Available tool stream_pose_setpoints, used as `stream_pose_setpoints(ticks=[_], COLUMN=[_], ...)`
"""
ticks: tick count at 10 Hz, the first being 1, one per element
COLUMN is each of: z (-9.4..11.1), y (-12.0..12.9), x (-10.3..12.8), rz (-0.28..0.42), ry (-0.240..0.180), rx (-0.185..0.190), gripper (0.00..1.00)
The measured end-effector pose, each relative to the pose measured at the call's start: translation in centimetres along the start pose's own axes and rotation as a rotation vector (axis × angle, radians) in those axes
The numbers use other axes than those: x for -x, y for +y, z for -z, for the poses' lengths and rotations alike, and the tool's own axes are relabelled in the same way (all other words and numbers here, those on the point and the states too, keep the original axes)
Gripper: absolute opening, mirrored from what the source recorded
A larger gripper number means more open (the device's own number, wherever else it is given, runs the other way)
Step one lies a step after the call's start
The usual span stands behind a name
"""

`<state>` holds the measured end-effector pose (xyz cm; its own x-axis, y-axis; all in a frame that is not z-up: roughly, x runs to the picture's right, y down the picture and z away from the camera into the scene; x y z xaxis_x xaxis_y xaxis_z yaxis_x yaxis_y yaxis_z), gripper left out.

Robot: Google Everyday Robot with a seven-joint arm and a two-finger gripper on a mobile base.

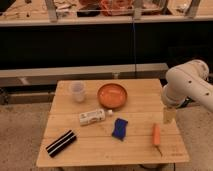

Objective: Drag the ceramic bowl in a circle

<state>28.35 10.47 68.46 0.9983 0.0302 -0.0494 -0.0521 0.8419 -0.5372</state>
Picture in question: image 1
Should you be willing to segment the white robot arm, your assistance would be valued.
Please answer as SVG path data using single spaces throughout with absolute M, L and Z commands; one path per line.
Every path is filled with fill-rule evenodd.
M 161 99 L 165 105 L 163 122 L 170 124 L 187 97 L 213 113 L 213 85 L 206 79 L 209 67 L 202 60 L 191 60 L 170 68 L 165 75 L 167 84 L 162 88 Z

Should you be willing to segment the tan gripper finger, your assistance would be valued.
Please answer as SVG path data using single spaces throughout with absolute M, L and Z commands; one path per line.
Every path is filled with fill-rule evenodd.
M 176 117 L 176 109 L 165 107 L 163 109 L 163 122 L 170 124 Z

